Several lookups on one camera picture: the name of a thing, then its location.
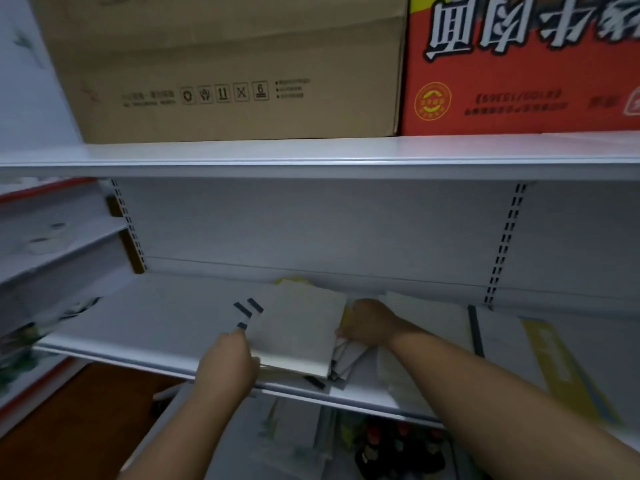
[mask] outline wooden floor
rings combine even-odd
[[[156,420],[153,394],[180,382],[88,365],[0,438],[0,478],[113,480]]]

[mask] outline cardboard box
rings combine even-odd
[[[411,0],[404,135],[640,129],[640,0]]]
[[[390,136],[408,0],[32,0],[87,143]]]

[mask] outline person's right arm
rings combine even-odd
[[[387,347],[496,479],[640,479],[640,454],[516,375],[358,300],[339,336]]]

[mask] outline brown cardboard box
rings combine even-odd
[[[87,143],[390,136],[407,0],[32,0]]]

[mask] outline yellow circular logo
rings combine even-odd
[[[441,82],[430,82],[418,91],[413,108],[421,120],[437,120],[451,106],[451,91]]]

